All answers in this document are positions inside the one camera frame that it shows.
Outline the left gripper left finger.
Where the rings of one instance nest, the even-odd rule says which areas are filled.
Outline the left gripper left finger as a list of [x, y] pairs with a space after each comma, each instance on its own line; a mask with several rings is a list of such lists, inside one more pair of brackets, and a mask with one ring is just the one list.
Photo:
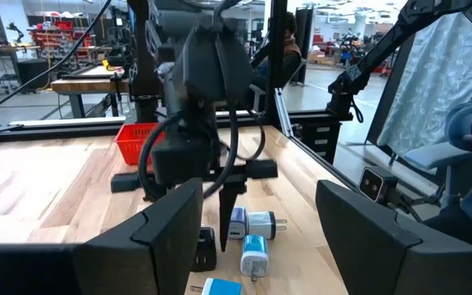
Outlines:
[[199, 239], [202, 181], [191, 179], [75, 249], [83, 295], [184, 295]]

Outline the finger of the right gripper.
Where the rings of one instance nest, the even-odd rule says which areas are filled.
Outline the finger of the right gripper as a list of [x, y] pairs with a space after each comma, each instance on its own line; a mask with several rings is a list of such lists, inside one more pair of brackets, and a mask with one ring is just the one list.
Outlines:
[[220, 248], [222, 251], [226, 250], [227, 240], [229, 238], [229, 223], [237, 196], [238, 190], [236, 188], [222, 188], [219, 191], [219, 234]]

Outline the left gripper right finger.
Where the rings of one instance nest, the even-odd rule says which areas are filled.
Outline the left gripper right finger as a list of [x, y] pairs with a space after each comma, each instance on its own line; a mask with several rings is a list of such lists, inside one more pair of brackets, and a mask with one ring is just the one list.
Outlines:
[[398, 213], [329, 180], [317, 183], [315, 204], [349, 295], [396, 295], [406, 251], [421, 243]]

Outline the purple USB wall charger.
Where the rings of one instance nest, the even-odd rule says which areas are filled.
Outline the purple USB wall charger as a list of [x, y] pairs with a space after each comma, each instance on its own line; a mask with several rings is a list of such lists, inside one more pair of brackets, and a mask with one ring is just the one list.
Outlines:
[[242, 239], [247, 230], [247, 209], [244, 206], [235, 206], [229, 221], [229, 238]]

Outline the black plug adapter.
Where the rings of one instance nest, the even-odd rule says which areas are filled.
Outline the black plug adapter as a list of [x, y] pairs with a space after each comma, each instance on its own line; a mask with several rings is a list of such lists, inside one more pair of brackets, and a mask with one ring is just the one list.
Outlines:
[[191, 271], [212, 271], [216, 268], [216, 263], [215, 230], [212, 227], [201, 227]]

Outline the teal USB wall charger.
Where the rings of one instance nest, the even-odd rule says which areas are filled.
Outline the teal USB wall charger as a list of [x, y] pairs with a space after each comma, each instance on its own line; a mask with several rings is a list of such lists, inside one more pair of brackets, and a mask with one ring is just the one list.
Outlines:
[[260, 235], [249, 234], [243, 238], [240, 272], [255, 283], [268, 274], [269, 255], [267, 240]]
[[190, 290], [201, 295], [242, 295], [243, 287], [233, 281], [207, 278], [202, 287], [191, 285]]

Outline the red plastic basket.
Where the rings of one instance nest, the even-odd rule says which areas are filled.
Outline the red plastic basket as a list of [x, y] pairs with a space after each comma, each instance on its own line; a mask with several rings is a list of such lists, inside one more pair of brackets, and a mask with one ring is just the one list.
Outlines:
[[125, 124], [120, 128], [114, 142], [127, 165], [138, 165], [143, 145], [156, 127], [157, 123], [136, 123]]

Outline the grey blue chair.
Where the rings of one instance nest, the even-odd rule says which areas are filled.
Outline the grey blue chair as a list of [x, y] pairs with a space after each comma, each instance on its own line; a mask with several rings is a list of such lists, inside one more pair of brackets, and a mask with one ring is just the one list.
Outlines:
[[410, 150], [404, 160], [425, 172], [434, 169], [445, 171], [444, 181], [429, 199], [430, 203], [441, 208], [458, 203], [472, 187], [472, 152], [454, 147], [449, 142]]

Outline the wooden workbench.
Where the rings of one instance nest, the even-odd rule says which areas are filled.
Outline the wooden workbench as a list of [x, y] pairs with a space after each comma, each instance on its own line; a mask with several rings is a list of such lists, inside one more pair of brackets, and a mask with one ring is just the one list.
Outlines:
[[[129, 82], [124, 77], [122, 67], [107, 68], [105, 66], [89, 66], [51, 82], [52, 90], [60, 96], [69, 98], [74, 118], [104, 116], [111, 110], [113, 116], [123, 111], [121, 95], [128, 93]], [[84, 107], [83, 96], [102, 94], [102, 100], [94, 107]]]

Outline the black cart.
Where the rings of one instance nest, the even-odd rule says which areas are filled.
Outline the black cart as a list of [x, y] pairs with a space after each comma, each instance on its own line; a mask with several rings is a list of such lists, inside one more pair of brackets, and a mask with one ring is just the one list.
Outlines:
[[[17, 62], [18, 75], [20, 83], [26, 84], [37, 75], [43, 73], [49, 68], [48, 61], [45, 59], [28, 59]], [[43, 75], [36, 79], [23, 89], [23, 92], [34, 92], [37, 89], [48, 85], [48, 75]]]

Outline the shelf with red bins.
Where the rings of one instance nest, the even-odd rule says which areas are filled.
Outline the shelf with red bins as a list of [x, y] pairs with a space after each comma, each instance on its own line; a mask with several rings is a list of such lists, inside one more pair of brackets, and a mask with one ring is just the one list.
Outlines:
[[27, 29], [33, 45], [38, 46], [37, 57], [61, 60], [84, 36], [84, 41], [76, 50], [75, 56], [86, 56], [93, 46], [93, 34], [85, 33], [86, 27], [76, 27], [74, 21], [45, 21]]

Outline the patterned light curtain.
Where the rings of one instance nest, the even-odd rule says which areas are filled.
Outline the patterned light curtain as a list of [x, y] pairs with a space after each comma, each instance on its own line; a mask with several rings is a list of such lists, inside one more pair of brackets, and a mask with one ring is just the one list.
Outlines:
[[415, 35], [377, 144], [398, 156], [443, 143], [448, 112], [472, 98], [472, 23], [442, 16]]

